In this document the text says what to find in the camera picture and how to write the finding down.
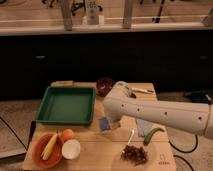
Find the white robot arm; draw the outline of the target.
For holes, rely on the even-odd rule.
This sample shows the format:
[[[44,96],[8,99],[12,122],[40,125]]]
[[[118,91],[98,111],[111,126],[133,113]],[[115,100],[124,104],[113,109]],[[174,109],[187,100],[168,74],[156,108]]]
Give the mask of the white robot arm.
[[[213,105],[131,98],[133,91],[128,83],[119,81],[106,95],[103,106],[110,124],[126,115],[213,139]]]

